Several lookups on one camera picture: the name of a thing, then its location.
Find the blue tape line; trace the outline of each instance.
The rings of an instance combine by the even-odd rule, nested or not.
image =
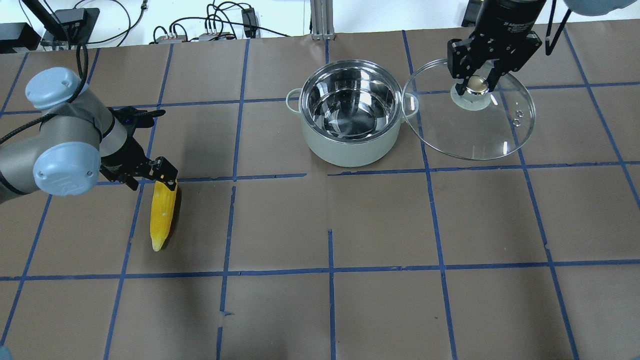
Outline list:
[[[113,329],[116,325],[116,317],[118,315],[118,308],[120,307],[120,297],[122,296],[122,286],[124,285],[125,275],[127,273],[127,265],[129,264],[129,254],[131,253],[131,240],[136,229],[136,223],[138,222],[138,212],[140,211],[140,204],[142,203],[142,193],[145,189],[145,185],[141,184],[138,190],[138,199],[136,201],[136,208],[133,212],[133,219],[131,220],[131,230],[129,231],[129,239],[127,240],[127,248],[124,254],[124,260],[122,261],[122,268],[120,269],[120,275],[118,276],[118,289],[116,290],[116,298],[113,303],[113,311],[111,312],[111,320],[109,321],[109,331],[107,332],[107,342],[104,345],[104,357],[103,360],[109,359],[109,351],[111,350],[111,340],[113,339]]]
[[[545,266],[549,266],[549,263],[545,262],[545,263],[462,264],[462,265],[447,265],[447,270],[541,268]]]
[[[23,110],[23,111],[7,111],[3,115],[20,115],[20,114],[39,114],[38,110]]]
[[[591,84],[589,83],[590,87],[603,87],[603,86],[636,86],[636,85],[640,85],[640,81],[630,81],[627,83],[599,83],[599,84]]]
[[[509,106],[507,105],[506,98],[504,96],[504,92],[502,88],[499,87],[500,97],[502,99],[502,105],[504,107],[504,111],[507,115],[507,121],[511,126],[511,134],[513,135],[513,140],[516,146],[520,145],[520,141],[518,139],[518,135],[516,134],[515,128],[512,125],[512,120],[509,112]],[[562,290],[560,289],[560,282],[558,281],[556,268],[554,267],[554,260],[551,256],[551,251],[548,249],[547,242],[547,234],[545,232],[545,227],[542,223],[542,217],[540,216],[540,209],[538,208],[538,201],[536,200],[536,194],[533,191],[533,185],[531,184],[531,178],[529,177],[529,169],[528,165],[524,159],[524,153],[522,149],[518,149],[518,156],[520,157],[520,163],[522,164],[522,172],[524,173],[525,182],[527,183],[527,189],[529,190],[529,197],[531,198],[531,204],[533,206],[534,214],[536,215],[536,221],[538,223],[538,229],[540,231],[540,237],[542,239],[542,243],[545,248],[545,254],[547,255],[547,265],[549,266],[549,271],[551,273],[551,279],[554,283],[554,289],[556,291],[556,297],[558,299],[558,306],[560,307],[560,313],[562,314],[564,328],[567,333],[567,337],[569,340],[569,345],[571,346],[571,351],[573,354],[574,360],[579,360],[580,357],[578,355],[578,349],[575,344],[575,339],[573,338],[573,331],[571,328],[571,323],[569,322],[569,316],[566,312],[566,306],[564,304],[564,298],[562,295]]]
[[[164,76],[162,80],[162,86],[160,87],[160,94],[158,96],[158,103],[154,105],[156,109],[160,108],[160,104],[162,103],[162,98],[164,96],[164,88],[166,86],[166,79],[169,75],[169,67],[171,65],[171,57],[173,54],[173,44],[169,46],[169,54],[167,56],[166,65],[164,67]],[[157,118],[155,119],[156,124],[151,129],[151,134],[149,135],[149,145],[147,147],[147,157],[151,155],[151,148],[154,143],[154,135],[156,133],[157,128]],[[116,299],[113,304],[113,312],[111,314],[111,321],[109,323],[109,332],[107,333],[107,342],[104,346],[104,358],[103,360],[109,359],[109,351],[111,350],[111,340],[113,339],[113,329],[115,328],[115,321],[118,314],[118,308],[120,306],[120,297],[122,295],[122,286],[124,285],[124,280],[126,278],[127,273],[127,265],[129,263],[129,254],[131,253],[131,240],[133,239],[133,234],[136,230],[136,224],[138,222],[138,213],[140,211],[140,204],[142,202],[142,194],[145,188],[145,184],[147,182],[140,181],[140,192],[138,193],[138,200],[136,201],[136,208],[133,213],[133,219],[131,220],[131,230],[129,231],[129,240],[127,242],[127,248],[124,255],[124,260],[122,261],[122,269],[120,271],[120,280],[118,281],[118,290],[116,291]]]
[[[564,29],[563,32],[564,32],[564,37],[566,38],[566,42],[567,44],[569,44],[569,48],[571,49],[571,54],[573,55],[573,59],[575,60],[576,65],[578,65],[578,70],[580,70],[580,75],[582,76],[582,80],[584,80],[584,84],[587,86],[587,91],[589,92],[589,97],[591,98],[591,102],[593,103],[593,106],[596,108],[596,112],[598,113],[598,117],[600,117],[600,121],[602,123],[602,127],[604,127],[604,130],[607,133],[607,136],[609,137],[609,141],[611,142],[613,151],[616,153],[616,156],[618,157],[618,161],[620,162],[620,167],[622,168],[622,172],[625,174],[625,177],[627,178],[627,183],[629,184],[631,193],[634,196],[636,205],[638,209],[640,209],[640,197],[638,196],[636,186],[634,185],[633,180],[631,180],[631,175],[629,174],[629,170],[627,169],[625,161],[622,158],[622,154],[620,154],[620,150],[616,145],[616,141],[614,140],[613,134],[609,129],[609,125],[607,125],[607,121],[604,118],[604,114],[602,113],[602,110],[598,105],[598,101],[596,100],[596,97],[593,94],[593,89],[591,89],[591,84],[589,84],[589,81],[587,80],[587,75],[585,74],[584,69],[582,68],[582,64],[580,64],[580,60],[578,59],[578,54],[575,52],[575,48],[573,47],[573,44],[571,43],[571,39],[569,38],[569,33],[567,32],[566,29]]]
[[[220,311],[225,310],[225,306],[227,304],[227,283],[228,283],[228,273],[229,273],[229,258],[231,255],[231,236],[234,228],[234,209],[236,203],[236,187],[231,187],[231,199],[229,201],[229,220],[227,222],[227,244],[225,245],[225,264],[223,268],[223,277],[222,277],[222,287],[220,289]],[[220,353],[222,351],[222,326],[218,328],[218,338],[216,340],[216,358],[220,358]]]
[[[158,109],[158,104],[142,104],[142,105],[124,105],[124,106],[110,106],[110,108],[114,109],[114,110],[119,110],[122,108],[126,108],[128,106],[132,106],[133,108],[155,108]]]
[[[27,262],[24,265],[24,269],[22,270],[22,275],[20,276],[20,283],[18,284],[18,289],[15,292],[15,297],[13,298],[13,304],[11,305],[11,310],[9,311],[9,317],[6,320],[4,325],[4,331],[2,333],[2,338],[0,339],[0,346],[4,345],[6,341],[6,337],[9,334],[9,327],[11,327],[11,321],[13,320],[13,315],[15,314],[15,308],[18,306],[18,301],[20,300],[20,294],[22,294],[22,287],[24,286],[24,281],[26,280],[27,273],[29,272],[29,267],[31,266],[31,260],[33,259],[33,254],[36,250],[36,246],[38,245],[38,240],[40,239],[40,233],[42,232],[42,227],[44,226],[45,218],[47,217],[47,212],[49,211],[49,205],[51,205],[51,195],[47,197],[47,202],[44,205],[44,209],[42,210],[42,216],[40,217],[40,223],[38,224],[38,230],[33,238],[33,244],[31,244],[31,249],[29,250],[29,256],[27,257]]]
[[[238,175],[238,154],[240,153],[240,135],[242,131],[242,111],[244,108],[244,86],[246,85],[246,66],[249,62],[249,44],[250,39],[246,40],[246,44],[244,46],[244,60],[242,65],[242,83],[240,86],[240,103],[238,105],[238,122],[236,126],[236,147],[234,148],[234,181],[237,179]]]
[[[299,274],[321,274],[329,272],[327,268],[302,268],[287,270],[243,270],[228,272],[229,276],[270,276],[270,275],[299,275]]]
[[[331,334],[331,360],[336,359],[335,345],[335,286],[333,284],[333,230],[328,231],[329,248],[329,329]]]
[[[220,360],[222,351],[222,326],[218,327],[218,335],[216,336],[216,360]]]
[[[9,99],[11,99],[11,95],[13,94],[13,90],[15,89],[15,85],[18,83],[18,78],[22,73],[22,68],[24,67],[24,63],[27,62],[28,56],[29,56],[29,53],[24,53],[24,57],[22,58],[22,62],[20,63],[20,67],[18,68],[18,73],[15,75],[15,78],[13,79],[13,83],[11,84],[11,88],[9,88],[8,94],[6,94],[6,99],[4,100],[4,104],[0,109],[0,114],[4,114],[7,104],[9,104]]]
[[[558,261],[554,266],[637,265],[640,259]]]
[[[169,66],[171,65],[171,57],[173,55],[173,44],[169,46],[169,55],[166,59],[166,66],[164,67],[164,76],[162,78],[162,86],[160,87],[160,95],[158,96],[158,103],[156,106],[160,108],[160,104],[162,104],[162,98],[164,97],[164,87],[166,86],[166,78],[169,75]]]
[[[170,106],[196,106],[196,105],[218,105],[218,104],[237,104],[240,100],[216,100],[216,101],[193,101],[193,102],[170,102],[168,104],[160,104],[163,108]]]
[[[224,275],[222,278],[222,289],[220,291],[220,311],[225,310],[225,305],[227,303],[227,280],[228,280],[228,271],[229,271],[229,257],[231,255],[231,236],[234,228],[234,211],[235,211],[235,203],[236,203],[236,187],[231,187],[231,200],[229,203],[229,220],[227,222],[227,244],[225,245],[225,264],[224,264]]]
[[[119,279],[119,274],[85,274],[85,275],[32,275],[27,276],[27,281],[43,280],[98,280],[98,279]]]
[[[270,99],[247,99],[244,100],[245,103],[247,102],[276,102],[276,101],[285,101],[287,98],[286,97],[273,97]],[[291,97],[289,98],[289,100],[298,100],[298,97]]]
[[[95,56],[93,57],[93,63],[91,65],[91,70],[89,71],[89,75],[86,77],[86,83],[91,83],[91,78],[93,77],[93,71],[95,70],[95,64],[98,63],[98,56],[100,56],[100,48],[95,51]]]
[[[415,91],[418,95],[435,95],[435,94],[448,94],[451,90],[432,90],[432,91]]]
[[[430,172],[448,172],[448,171],[460,171],[460,170],[510,170],[515,168],[522,168],[522,165],[492,165],[485,167],[439,167],[431,168]]]
[[[324,40],[324,63],[329,63],[329,39]]]
[[[411,72],[411,74],[413,74],[413,63],[411,59],[411,51],[409,50],[409,41],[407,40],[405,30],[402,31],[402,38],[404,41],[404,50],[406,51],[406,58],[409,65],[409,71]],[[413,90],[416,91],[415,82],[413,83]],[[418,121],[418,130],[419,130],[420,136],[424,137],[422,133],[422,119],[420,117],[419,111],[418,111],[418,114],[416,115],[416,119]],[[445,314],[447,317],[447,330],[449,331],[451,357],[453,358],[453,360],[458,360],[458,352],[456,350],[456,340],[455,340],[454,331],[453,331],[453,320],[451,317],[451,305],[449,303],[449,289],[447,286],[446,267],[444,262],[444,255],[442,254],[442,243],[440,241],[440,228],[438,226],[438,216],[436,214],[435,198],[433,196],[433,187],[431,185],[431,171],[429,168],[429,160],[427,159],[427,153],[424,148],[424,142],[420,142],[420,146],[422,147],[422,160],[424,161],[424,168],[426,169],[424,173],[426,174],[426,177],[427,177],[427,191],[429,193],[429,205],[431,206],[433,232],[435,234],[436,248],[438,251],[438,265],[440,267],[440,280],[442,283],[442,296],[444,300]]]
[[[482,270],[493,268],[539,268],[546,266],[616,266],[640,265],[640,259],[606,259],[606,260],[576,260],[537,263],[486,263],[486,264],[456,264],[446,265],[447,270]],[[221,276],[269,276],[269,275],[299,275],[323,274],[330,272],[400,272],[400,271],[437,271],[440,265],[410,265],[410,266],[354,266],[342,268],[300,268],[283,270],[237,270],[210,272],[168,272],[147,274],[125,274],[125,279],[158,279],[174,277],[221,277]],[[87,279],[119,279],[120,274],[83,274],[83,275],[28,275],[25,281],[56,281],[56,280],[87,280]],[[20,281],[21,276],[2,276],[0,281]]]
[[[327,176],[349,176],[349,175],[378,175],[378,174],[412,174],[421,173],[423,168],[404,168],[398,170],[361,170],[361,171],[343,171],[339,174],[328,174]]]
[[[217,277],[224,276],[222,271],[203,271],[203,272],[163,272],[149,274],[125,274],[125,279],[170,279],[174,277]]]
[[[243,175],[237,176],[237,180],[258,180],[258,179],[284,179],[290,177],[305,177],[306,172],[300,172],[295,174],[273,174],[273,175]]]

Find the electrical cable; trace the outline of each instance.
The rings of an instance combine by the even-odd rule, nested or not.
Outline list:
[[[18,4],[20,4],[20,9],[22,9],[22,13],[24,14],[24,17],[27,18],[27,21],[29,22],[29,26],[31,26],[31,29],[33,29],[33,24],[31,23],[31,19],[29,19],[29,17],[27,16],[27,12],[24,11],[24,8],[22,7],[22,0],[18,0]]]
[[[73,8],[76,9],[78,5],[80,5],[81,3],[85,2],[85,1],[89,1],[89,0],[80,0],[74,5]],[[123,32],[111,37],[111,38],[108,38],[106,40],[101,40],[101,41],[98,41],[98,42],[88,42],[87,44],[100,44],[100,43],[103,43],[103,42],[107,42],[109,40],[113,40],[113,39],[115,39],[115,38],[117,38],[119,36],[122,36],[124,34],[124,37],[122,39],[120,39],[120,42],[118,43],[118,45],[116,45],[116,47],[118,47],[118,46],[122,45],[124,40],[126,40],[126,38],[129,36],[129,32],[131,31],[131,29],[135,28],[136,25],[138,25],[138,23],[142,19],[142,14],[144,12],[144,8],[143,7],[146,6],[144,2],[143,2],[143,5],[140,7],[141,10],[140,10],[140,16],[138,17],[138,20],[136,20],[135,24],[131,25],[131,16],[129,15],[129,12],[127,11],[127,8],[125,8],[124,5],[122,3],[120,3],[118,0],[111,0],[111,1],[116,3],[116,4],[118,4],[118,5],[120,5],[122,10],[124,10],[124,12],[127,14],[127,20],[129,21],[129,26],[127,27],[127,29],[125,31],[123,31]]]
[[[83,56],[84,56],[84,70],[83,70],[83,66],[81,64],[80,61],[80,50],[82,50],[83,52]],[[78,45],[76,47],[76,63],[78,66],[78,75],[80,76],[80,84],[78,84],[78,86],[76,87],[76,90],[74,91],[74,93],[71,95],[71,97],[69,97],[67,99],[67,102],[71,103],[73,102],[73,100],[75,100],[78,95],[80,95],[80,92],[82,92],[82,89],[84,88],[84,85],[86,84],[86,79],[87,76],[89,75],[89,50],[86,48],[86,45],[81,44]],[[48,120],[51,120],[53,117],[55,117],[56,114],[53,113],[48,113],[46,115],[43,115],[33,121],[30,121],[20,127],[18,127],[17,129],[11,131],[10,133],[8,133],[7,135],[4,135],[2,138],[0,138],[0,144],[6,142],[7,140],[9,140],[10,138],[14,137],[15,135],[23,132],[26,129],[29,129],[31,126],[46,122]]]
[[[207,41],[219,40],[219,39],[221,39],[223,37],[227,37],[227,40],[235,40],[235,39],[237,39],[233,34],[220,34],[220,35],[218,35],[216,37],[212,37],[212,38],[208,39]]]
[[[134,24],[133,24],[129,29],[126,29],[125,31],[123,31],[123,32],[121,32],[121,33],[119,33],[119,34],[113,35],[113,36],[112,36],[112,37],[110,37],[110,38],[106,38],[106,39],[104,39],[104,40],[100,40],[100,41],[92,41],[92,42],[88,42],[88,43],[86,43],[86,44],[87,44],[87,45],[101,44],[101,43],[103,43],[103,42],[111,41],[111,40],[113,40],[113,39],[115,39],[115,38],[117,38],[117,37],[119,37],[119,36],[122,36],[122,35],[123,35],[123,34],[125,34],[125,33],[127,33],[127,34],[128,34],[128,33],[131,31],[131,29],[135,28],[135,27],[136,27],[136,25],[138,25],[138,24],[140,23],[140,20],[142,19],[142,14],[143,14],[144,12],[145,12],[144,10],[140,10],[140,16],[138,16],[138,20],[136,20],[136,22],[135,22],[135,23],[134,23]]]
[[[65,36],[67,37],[67,47],[69,50],[71,50],[71,39],[69,38],[69,32],[68,29],[65,29],[65,27],[62,25],[62,22],[60,21],[60,19],[58,18],[58,16],[56,15],[56,12],[53,11],[53,9],[51,8],[51,6],[49,6],[49,3],[47,2],[47,0],[42,0],[44,2],[44,5],[47,5],[47,7],[49,8],[49,11],[51,12],[51,15],[53,15],[53,17],[56,19],[56,21],[58,22],[58,25],[60,25],[60,27],[62,28],[62,32],[65,33]]]
[[[213,20],[208,20],[204,22],[204,28],[205,31],[207,33],[217,33],[217,29],[216,29],[216,18],[220,21],[222,21],[222,18],[219,15],[214,15],[212,13],[209,12],[209,7],[213,7],[213,10],[216,9],[216,6],[213,4],[207,4],[207,17],[214,17]],[[220,23],[220,32],[223,32],[225,30],[225,24],[223,22]]]
[[[87,1],[87,0],[79,1],[79,2],[78,2],[78,3],[76,3],[76,5],[74,5],[74,6],[77,6],[78,4],[82,3],[83,1]],[[147,9],[147,1],[148,1],[148,0],[143,0],[143,1],[142,1],[142,5],[140,5],[140,15],[138,16],[138,19],[136,20],[136,22],[134,22],[134,24],[133,24],[133,25],[131,25],[131,19],[129,19],[129,27],[128,27],[125,31],[123,31],[123,32],[121,32],[121,33],[118,33],[118,34],[116,34],[116,35],[113,35],[112,37],[110,37],[110,38],[106,38],[106,39],[104,39],[104,40],[88,42],[88,43],[87,43],[87,45],[101,44],[101,43],[103,43],[103,42],[111,41],[111,40],[113,40],[113,39],[115,39],[115,38],[117,38],[117,37],[120,37],[120,36],[122,36],[122,35],[125,35],[125,38],[127,38],[127,36],[129,36],[129,32],[130,32],[133,28],[135,28],[135,27],[140,23],[140,20],[142,20],[142,15],[144,14],[145,10]]]
[[[566,13],[564,14],[564,17],[563,17],[562,21],[560,22],[560,26],[558,27],[558,30],[556,31],[556,34],[554,35],[554,39],[553,39],[553,41],[551,41],[551,44],[549,44],[549,36],[551,36],[551,24],[554,21],[555,12],[556,12],[556,0],[553,0],[553,2],[551,3],[551,13],[549,14],[549,24],[547,25],[547,36],[545,37],[545,54],[547,56],[549,56],[549,55],[551,55],[551,53],[553,53],[553,50],[556,47],[556,43],[558,41],[558,38],[560,37],[560,34],[562,33],[562,30],[564,29],[564,26],[566,25],[566,21],[569,19],[569,15],[571,15],[571,9],[568,9],[566,11]]]
[[[192,20],[192,19],[193,20],[207,20],[208,18],[207,17],[199,17],[199,16],[188,16],[188,17],[179,18],[179,19],[175,20],[173,23],[176,23],[176,22],[182,21],[182,20]],[[289,37],[289,35],[287,35],[287,34],[283,34],[283,33],[277,32],[275,30],[263,28],[262,26],[258,26],[258,25],[249,25],[249,24],[243,24],[241,22],[232,22],[232,21],[224,21],[224,20],[218,20],[218,21],[224,22],[225,24],[247,26],[247,27],[252,28],[252,29],[262,29],[264,31],[268,31],[268,32],[274,33],[276,35],[280,35],[280,36],[283,36],[283,37]]]
[[[166,29],[164,28],[164,26],[156,26],[156,28],[154,29],[154,41],[153,41],[153,43],[155,43],[155,44],[157,44],[157,43],[158,43],[158,41],[156,40],[156,39],[157,39],[157,37],[156,37],[156,31],[157,31],[158,29],[162,29],[162,30],[164,31],[164,34],[165,34],[167,37],[169,37],[169,33],[168,33],[168,32],[166,32]]]
[[[175,33],[176,36],[177,36],[178,31],[175,30],[176,26],[180,26],[182,28],[182,30],[184,31],[184,41],[189,42],[189,36],[187,35],[187,30],[181,24],[174,24],[173,25],[173,33]]]
[[[213,8],[214,8],[214,11],[213,11],[213,17],[216,17],[216,16],[218,16],[218,11],[219,11],[220,9],[219,9],[219,8],[217,8],[217,7],[216,7],[215,5],[213,5],[213,4],[212,4],[212,6],[213,6]],[[230,24],[230,21],[231,21],[231,20],[229,19],[229,16],[227,16],[227,14],[226,14],[224,11],[220,11],[220,13],[221,13],[225,18],[227,18],[227,22],[229,22],[229,24]],[[222,24],[222,26],[221,26],[221,28],[220,28],[220,32],[222,32],[224,22],[222,21],[222,18],[221,18],[221,17],[219,17],[219,16],[218,16],[218,18],[220,19],[220,24]],[[214,20],[214,22],[213,22],[213,28],[214,28],[214,29],[216,28],[216,21],[215,21],[215,20]],[[234,36],[235,36],[236,38],[238,38],[238,36],[237,36],[237,34],[236,34],[236,30],[234,29],[234,27],[233,27],[233,26],[231,26],[231,32],[234,34]]]

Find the power adapter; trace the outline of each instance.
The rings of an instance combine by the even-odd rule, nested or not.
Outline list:
[[[254,8],[242,9],[242,22],[244,24],[244,35],[247,38],[255,38],[258,33],[258,29],[251,26],[258,26],[258,18],[255,16]]]

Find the glass lid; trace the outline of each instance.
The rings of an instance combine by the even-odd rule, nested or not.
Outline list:
[[[518,150],[531,136],[536,109],[511,74],[489,92],[486,78],[492,68],[485,63],[458,95],[446,59],[425,64],[404,85],[407,124],[424,143],[459,159],[491,160]]]

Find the lid rim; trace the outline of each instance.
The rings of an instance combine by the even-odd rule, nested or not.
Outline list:
[[[412,92],[417,92],[417,90],[415,89],[415,78],[419,75],[422,74],[422,72],[424,72],[425,70],[431,69],[433,67],[437,67],[440,65],[447,65],[447,59],[441,58],[441,59],[436,59],[433,61],[430,61],[426,64],[424,64],[423,66],[421,66],[420,68],[418,68],[418,70],[416,70],[413,74],[411,74],[411,76],[409,77],[409,79],[404,83],[404,87],[402,89],[402,94],[401,94],[401,102],[402,102],[402,112],[406,117],[406,106],[404,105],[405,99],[407,98],[407,94],[408,94],[408,90],[410,87],[410,84],[413,84],[413,88],[414,90],[411,90]],[[525,97],[525,100],[527,101],[527,104],[530,107],[531,110],[531,125],[529,126],[529,129],[527,131],[527,133],[525,134],[525,136],[520,139],[518,137],[514,137],[514,144],[515,146],[510,149],[509,152],[507,152],[506,154],[501,154],[500,156],[496,156],[496,157],[487,157],[487,158],[469,158],[469,157],[465,157],[459,154],[452,154],[450,152],[447,152],[443,149],[439,149],[438,147],[432,145],[431,143],[429,143],[427,140],[424,139],[424,135],[420,135],[418,129],[414,129],[413,125],[411,124],[410,121],[406,121],[407,125],[409,125],[409,127],[411,128],[411,130],[413,131],[413,133],[418,137],[418,139],[425,143],[426,145],[428,145],[430,148],[441,152],[442,154],[451,156],[453,158],[457,158],[457,159],[461,159],[461,160],[469,160],[469,161],[488,161],[488,160],[496,160],[496,159],[500,159],[500,158],[504,158],[506,156],[509,156],[511,154],[513,154],[514,152],[518,151],[520,148],[522,148],[522,146],[530,139],[531,134],[533,133],[533,129],[535,128],[535,124],[536,124],[536,106],[535,103],[531,97],[531,93],[529,93],[529,90],[526,88],[526,86],[524,86],[520,80],[518,80],[515,76],[511,75],[510,73],[507,73],[505,75],[503,75],[503,78],[506,78],[510,81],[513,82],[514,85],[516,85],[516,87],[518,88],[518,91]],[[506,111],[505,109],[505,114],[506,114],[506,118],[509,120],[509,123],[512,121],[511,119],[511,115]]]

